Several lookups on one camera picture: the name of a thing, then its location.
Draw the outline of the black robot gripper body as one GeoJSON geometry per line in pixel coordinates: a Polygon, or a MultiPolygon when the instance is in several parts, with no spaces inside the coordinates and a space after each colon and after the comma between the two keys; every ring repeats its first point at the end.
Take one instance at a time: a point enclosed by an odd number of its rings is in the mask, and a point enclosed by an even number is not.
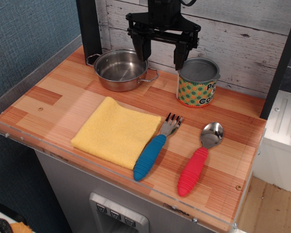
{"type": "Polygon", "coordinates": [[[128,35],[131,36],[135,23],[141,23],[151,30],[148,36],[151,41],[176,44],[178,40],[186,40],[192,36],[193,48],[196,48],[199,44],[200,26],[181,14],[182,6],[190,7],[194,3],[194,0],[189,3],[182,0],[149,0],[147,12],[126,15],[126,20],[129,22],[128,35]]]}

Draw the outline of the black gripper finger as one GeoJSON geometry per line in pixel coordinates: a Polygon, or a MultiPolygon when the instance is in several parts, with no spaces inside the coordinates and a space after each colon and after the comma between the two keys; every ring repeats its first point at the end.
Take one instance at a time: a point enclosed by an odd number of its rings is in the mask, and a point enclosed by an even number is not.
{"type": "Polygon", "coordinates": [[[150,33],[151,30],[141,23],[135,23],[131,31],[135,52],[142,62],[146,61],[151,55],[151,39],[148,37],[150,33]]]}
{"type": "Polygon", "coordinates": [[[193,48],[193,37],[189,36],[186,40],[178,40],[174,50],[175,70],[182,69],[184,62],[187,60],[189,52],[193,48]]]}

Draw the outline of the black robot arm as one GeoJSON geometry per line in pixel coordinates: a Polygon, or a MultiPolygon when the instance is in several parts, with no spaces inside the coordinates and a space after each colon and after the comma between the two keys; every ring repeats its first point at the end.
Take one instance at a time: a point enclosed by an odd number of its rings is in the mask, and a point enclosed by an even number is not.
{"type": "Polygon", "coordinates": [[[151,55],[151,41],[174,44],[175,70],[182,69],[189,52],[199,45],[201,26],[185,19],[181,6],[192,6],[195,1],[149,0],[145,13],[129,13],[128,35],[131,36],[137,57],[146,61],[151,55]]]}

